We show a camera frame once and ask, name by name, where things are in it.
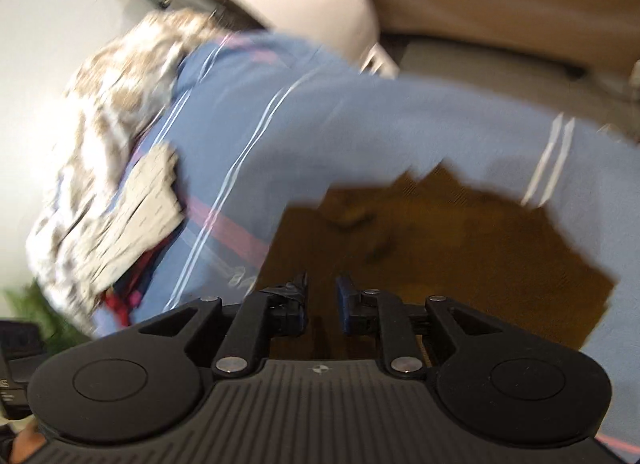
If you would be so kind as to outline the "floral patterned quilt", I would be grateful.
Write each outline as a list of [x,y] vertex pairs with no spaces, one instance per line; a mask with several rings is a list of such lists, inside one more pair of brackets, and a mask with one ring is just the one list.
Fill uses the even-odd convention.
[[130,184],[122,175],[136,140],[169,107],[181,61],[225,33],[194,9],[152,10],[87,59],[66,94],[75,139],[26,255],[51,306],[83,328],[102,293],[182,220],[170,147],[153,148]]

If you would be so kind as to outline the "red dark clothing bundle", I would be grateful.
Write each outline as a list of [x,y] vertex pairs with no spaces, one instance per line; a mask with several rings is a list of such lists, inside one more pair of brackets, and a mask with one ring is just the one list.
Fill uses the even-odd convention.
[[158,260],[166,251],[170,239],[144,252],[125,273],[101,295],[101,304],[112,314],[120,327],[132,325],[131,314],[142,302]]

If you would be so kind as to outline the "light blue striped blanket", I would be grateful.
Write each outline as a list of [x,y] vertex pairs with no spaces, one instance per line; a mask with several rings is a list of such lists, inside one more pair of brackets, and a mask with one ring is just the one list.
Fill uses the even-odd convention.
[[639,150],[585,121],[438,79],[385,80],[301,40],[242,33],[183,61],[169,108],[141,137],[178,153],[188,219],[132,320],[204,293],[239,302],[285,208],[336,184],[387,184],[446,162],[465,183],[546,211],[615,279],[586,351],[605,367],[603,424],[639,451]]

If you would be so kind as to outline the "brown knit sweater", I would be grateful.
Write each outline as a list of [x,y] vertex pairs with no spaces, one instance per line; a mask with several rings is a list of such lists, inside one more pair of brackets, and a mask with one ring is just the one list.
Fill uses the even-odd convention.
[[442,295],[543,339],[579,348],[603,316],[614,280],[575,251],[543,209],[460,183],[437,166],[423,178],[334,186],[318,205],[292,204],[256,285],[306,275],[310,325],[277,339],[283,359],[370,359],[369,337],[346,335],[336,280],[397,294]]

